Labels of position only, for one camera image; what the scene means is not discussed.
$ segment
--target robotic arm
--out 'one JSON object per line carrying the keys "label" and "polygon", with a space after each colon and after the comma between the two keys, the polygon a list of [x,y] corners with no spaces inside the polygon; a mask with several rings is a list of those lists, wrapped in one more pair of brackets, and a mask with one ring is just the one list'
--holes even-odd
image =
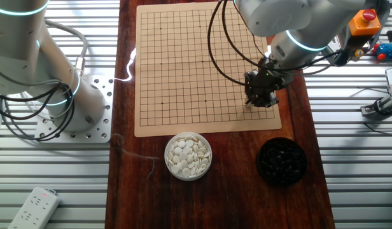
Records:
{"label": "robotic arm", "polygon": [[53,120],[56,126],[69,116],[65,131],[81,132],[102,118],[105,100],[84,80],[83,57],[74,67],[52,39],[44,19],[47,6],[48,0],[0,0],[0,95],[27,92],[37,97],[56,87],[56,81],[63,82],[73,91],[74,115],[66,112],[63,88],[53,94],[46,108],[51,117],[60,116]]}
{"label": "robotic arm", "polygon": [[289,69],[310,63],[319,52],[332,53],[328,43],[366,0],[235,0],[235,4],[254,35],[276,34],[270,56],[260,62],[268,68],[244,75],[249,85],[246,104],[271,107],[278,103],[274,91],[293,81]]}

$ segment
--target blue led ring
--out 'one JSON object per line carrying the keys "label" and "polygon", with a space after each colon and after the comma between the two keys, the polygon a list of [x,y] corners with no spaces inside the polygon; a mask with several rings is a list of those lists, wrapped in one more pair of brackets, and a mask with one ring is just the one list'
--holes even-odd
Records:
{"label": "blue led ring", "polygon": [[[78,79],[77,86],[76,86],[76,90],[74,90],[74,92],[73,92],[73,96],[76,95],[77,90],[79,90],[79,87],[80,87],[80,76],[77,75],[77,79]],[[55,104],[47,104],[46,106],[58,106],[58,105],[61,105],[61,104],[65,103],[65,102],[67,102],[67,99],[63,100],[62,102],[55,103]]]}
{"label": "blue led ring", "polygon": [[42,7],[40,7],[39,9],[33,10],[33,11],[28,11],[28,12],[13,12],[13,11],[8,11],[8,10],[0,9],[0,13],[5,14],[5,15],[12,15],[12,16],[27,16],[27,15],[33,15],[33,14],[35,14],[35,13],[39,13],[39,12],[41,12],[42,10],[44,10],[44,9],[48,6],[49,1],[50,1],[50,0],[48,0],[48,1],[47,1]]}
{"label": "blue led ring", "polygon": [[288,37],[291,39],[291,41],[293,41],[296,45],[298,45],[299,47],[303,48],[304,50],[308,50],[308,51],[312,51],[312,52],[320,52],[322,50],[324,50],[327,46],[323,47],[323,48],[311,48],[308,47],[306,45],[303,45],[301,42],[297,41],[291,34],[290,31],[285,31],[286,35],[288,35]]}

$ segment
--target metal grating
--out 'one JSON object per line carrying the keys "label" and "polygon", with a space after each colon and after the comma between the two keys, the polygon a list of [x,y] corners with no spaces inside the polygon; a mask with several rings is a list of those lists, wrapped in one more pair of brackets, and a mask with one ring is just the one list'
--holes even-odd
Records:
{"label": "metal grating", "polygon": [[[119,1],[50,1],[48,18],[88,38],[86,74],[114,75],[118,7]],[[383,32],[388,30],[392,10]],[[74,62],[82,47],[78,38],[57,29],[50,32]],[[366,56],[306,77],[338,229],[392,229],[392,135],[369,132],[362,124],[392,130],[392,117],[370,121],[360,113],[360,106],[384,96],[363,88],[381,90],[387,85],[384,72],[389,62],[374,60]],[[19,115],[28,112],[25,106],[12,109]],[[36,120],[20,124],[34,133]],[[104,228],[108,155],[108,144],[35,145],[14,138],[1,126],[0,228],[8,227],[35,186],[53,188],[62,199],[46,228]]]}

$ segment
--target white power strip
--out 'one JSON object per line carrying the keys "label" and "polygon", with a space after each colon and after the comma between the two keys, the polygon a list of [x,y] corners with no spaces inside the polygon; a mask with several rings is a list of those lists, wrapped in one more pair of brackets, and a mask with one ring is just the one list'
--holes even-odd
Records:
{"label": "white power strip", "polygon": [[44,229],[60,202],[55,194],[53,190],[33,189],[8,229]]}

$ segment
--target bowl of white stones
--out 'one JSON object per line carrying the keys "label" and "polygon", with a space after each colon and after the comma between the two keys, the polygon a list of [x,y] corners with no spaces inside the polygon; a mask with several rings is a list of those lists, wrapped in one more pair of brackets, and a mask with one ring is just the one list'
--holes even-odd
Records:
{"label": "bowl of white stones", "polygon": [[175,135],[165,149],[166,166],[173,176],[184,181],[194,181],[206,174],[212,157],[208,141],[193,132]]}

